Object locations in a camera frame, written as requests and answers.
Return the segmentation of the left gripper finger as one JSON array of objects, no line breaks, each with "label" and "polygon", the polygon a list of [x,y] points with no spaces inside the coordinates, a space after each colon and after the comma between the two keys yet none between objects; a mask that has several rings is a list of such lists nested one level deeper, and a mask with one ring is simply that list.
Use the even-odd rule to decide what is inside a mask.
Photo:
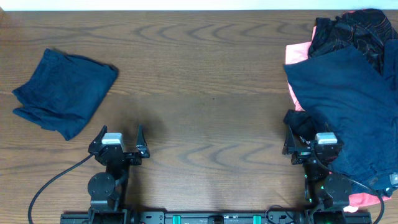
[{"label": "left gripper finger", "polygon": [[102,139],[104,135],[108,132],[107,125],[104,125],[101,128],[101,131],[98,133],[98,135],[94,138],[94,140],[90,143],[90,146],[96,146],[96,145],[101,145],[102,144]]},{"label": "left gripper finger", "polygon": [[141,124],[138,127],[136,147],[139,152],[148,152],[148,147],[143,132],[143,126]]}]

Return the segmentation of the dark blue denim shorts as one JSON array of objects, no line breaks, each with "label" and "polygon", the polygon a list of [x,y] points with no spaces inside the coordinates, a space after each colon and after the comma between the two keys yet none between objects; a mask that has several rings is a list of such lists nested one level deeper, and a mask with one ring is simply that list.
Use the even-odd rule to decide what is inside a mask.
[{"label": "dark blue denim shorts", "polygon": [[397,41],[384,46],[384,71],[350,45],[284,65],[301,107],[343,148],[331,169],[374,190],[397,190]]}]

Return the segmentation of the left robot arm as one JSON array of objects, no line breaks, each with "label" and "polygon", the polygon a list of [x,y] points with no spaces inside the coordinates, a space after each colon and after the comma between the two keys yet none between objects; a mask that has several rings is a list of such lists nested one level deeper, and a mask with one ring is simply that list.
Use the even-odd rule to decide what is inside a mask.
[{"label": "left robot arm", "polygon": [[143,159],[150,157],[143,127],[137,130],[136,152],[124,150],[123,135],[109,133],[103,126],[99,134],[90,143],[88,152],[101,165],[104,172],[95,174],[88,182],[88,193],[91,197],[88,210],[89,224],[132,224],[139,223],[139,216],[124,207],[129,168],[139,166]]}]

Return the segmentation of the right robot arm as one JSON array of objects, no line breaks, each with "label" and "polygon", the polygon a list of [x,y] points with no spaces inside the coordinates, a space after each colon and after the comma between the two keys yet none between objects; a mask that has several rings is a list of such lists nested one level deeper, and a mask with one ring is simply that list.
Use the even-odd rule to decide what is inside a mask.
[{"label": "right robot arm", "polygon": [[303,167],[304,195],[310,202],[295,223],[346,223],[343,209],[349,205],[351,184],[328,167],[341,148],[334,133],[318,133],[315,139],[304,141],[291,127],[287,128],[282,154],[290,155],[293,165]]}]

